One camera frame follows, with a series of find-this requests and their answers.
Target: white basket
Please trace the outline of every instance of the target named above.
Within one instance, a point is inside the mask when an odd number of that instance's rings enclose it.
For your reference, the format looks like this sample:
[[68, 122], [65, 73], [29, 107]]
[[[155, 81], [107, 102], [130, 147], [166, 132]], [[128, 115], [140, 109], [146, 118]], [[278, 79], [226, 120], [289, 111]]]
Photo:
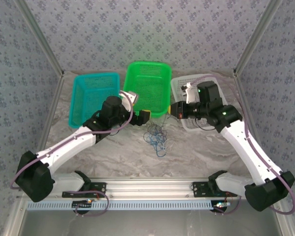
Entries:
[[[186, 96], [182, 95], [182, 91], [181, 91], [181, 86], [186, 85], [187, 83], [193, 82], [195, 80], [197, 80], [199, 77], [202, 77], [204, 75], [210, 75], [210, 74], [198, 74], [198, 75], [186, 75], [186, 76], [181, 76], [181, 77], [177, 77], [177, 78], [173, 78], [171, 81], [171, 86], [172, 86], [172, 91], [174, 94], [174, 98], [175, 98], [175, 102], [178, 101], [186, 101]], [[199, 102], [199, 94], [198, 94], [198, 90], [197, 90], [197, 85], [198, 83], [204, 82], [204, 81], [213, 81], [217, 84], [218, 86], [218, 91], [220, 92], [220, 96], [222, 98], [223, 101], [223, 105], [227, 105], [227, 101], [225, 99], [225, 96], [221, 90], [220, 85], [218, 84], [218, 81], [216, 80], [216, 78], [214, 78], [214, 76], [212, 75], [212, 77], [207, 77], [205, 79], [199, 80], [192, 88], [195, 97], [196, 97], [196, 101]], [[213, 129], [214, 127], [209, 125], [207, 123], [207, 119], [201, 119], [196, 121], [197, 124], [201, 127], [204, 127], [205, 129]], [[200, 129], [197, 125], [196, 125], [195, 119], [182, 119], [181, 123], [182, 126], [184, 127], [184, 129], [187, 132], [193, 132], [193, 131], [202, 131], [202, 129]]]

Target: teal basket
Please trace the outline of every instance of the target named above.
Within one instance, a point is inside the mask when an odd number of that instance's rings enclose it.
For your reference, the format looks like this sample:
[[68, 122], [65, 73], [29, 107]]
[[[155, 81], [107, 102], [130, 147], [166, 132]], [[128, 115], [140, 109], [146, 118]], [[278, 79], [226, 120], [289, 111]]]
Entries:
[[151, 111], [152, 117], [167, 113], [171, 100], [172, 69], [164, 63], [136, 61], [128, 66], [123, 90], [139, 95], [135, 112]]
[[95, 112], [102, 109], [108, 96], [119, 95], [119, 74], [79, 75], [74, 79], [69, 126], [79, 128]]

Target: tangled rubber bands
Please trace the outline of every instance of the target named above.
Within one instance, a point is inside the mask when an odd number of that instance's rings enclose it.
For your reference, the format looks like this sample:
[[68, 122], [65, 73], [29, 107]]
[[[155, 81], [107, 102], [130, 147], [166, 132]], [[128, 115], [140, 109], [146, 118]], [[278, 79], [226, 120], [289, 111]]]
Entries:
[[173, 149], [176, 143], [174, 139], [167, 138], [167, 131], [163, 129], [164, 122], [162, 126], [152, 123], [147, 128], [147, 132], [143, 135], [144, 141], [154, 147], [158, 157], [164, 157]]

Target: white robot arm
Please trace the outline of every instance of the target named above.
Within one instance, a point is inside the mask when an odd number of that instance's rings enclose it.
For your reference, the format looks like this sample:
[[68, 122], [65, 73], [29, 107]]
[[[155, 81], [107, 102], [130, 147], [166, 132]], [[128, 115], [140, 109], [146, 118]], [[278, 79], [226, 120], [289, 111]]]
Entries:
[[[199, 83], [197, 89], [200, 102], [195, 102], [195, 94], [190, 83], [181, 89], [186, 93], [186, 101], [172, 104], [171, 115], [178, 119], [206, 118], [207, 122], [234, 147], [251, 175], [251, 178], [245, 178], [219, 171], [209, 177], [212, 191], [245, 196], [250, 205], [258, 211], [286, 197], [288, 190], [273, 172], [277, 173], [289, 187], [295, 180], [294, 176], [289, 171], [282, 172], [249, 132], [248, 138], [246, 137], [242, 116], [234, 106], [223, 105], [218, 86], [213, 81]], [[252, 149], [249, 141], [265, 163]]]
[[[131, 104], [129, 104], [124, 94], [126, 94], [130, 98]], [[133, 92], [123, 91], [123, 93], [120, 93], [120, 96], [122, 97], [122, 106], [126, 109], [127, 112], [130, 112], [131, 106], [134, 105], [138, 100], [138, 95]], [[53, 175], [55, 171], [71, 157], [75, 156], [82, 150], [93, 146], [96, 143], [97, 137], [96, 135], [93, 135], [91, 133], [92, 131], [93, 130], [91, 130], [87, 126], [81, 126], [69, 137], [65, 138], [64, 140], [60, 141], [59, 143], [55, 144], [54, 146], [46, 150], [38, 152], [36, 156], [37, 158], [39, 158], [47, 154], [51, 150], [56, 149], [56, 147], [61, 146], [56, 151], [52, 152], [51, 154], [48, 154], [47, 158], [41, 160], [43, 164], [48, 165], [50, 174]]]

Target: green basket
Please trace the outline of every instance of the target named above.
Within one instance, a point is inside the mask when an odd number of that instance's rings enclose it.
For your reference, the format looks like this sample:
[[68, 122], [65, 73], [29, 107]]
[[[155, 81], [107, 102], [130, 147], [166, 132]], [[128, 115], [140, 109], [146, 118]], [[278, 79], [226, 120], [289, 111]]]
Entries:
[[134, 111], [150, 110], [156, 118], [167, 113], [171, 97], [172, 69], [164, 63], [136, 61], [128, 66], [124, 91], [139, 95]]

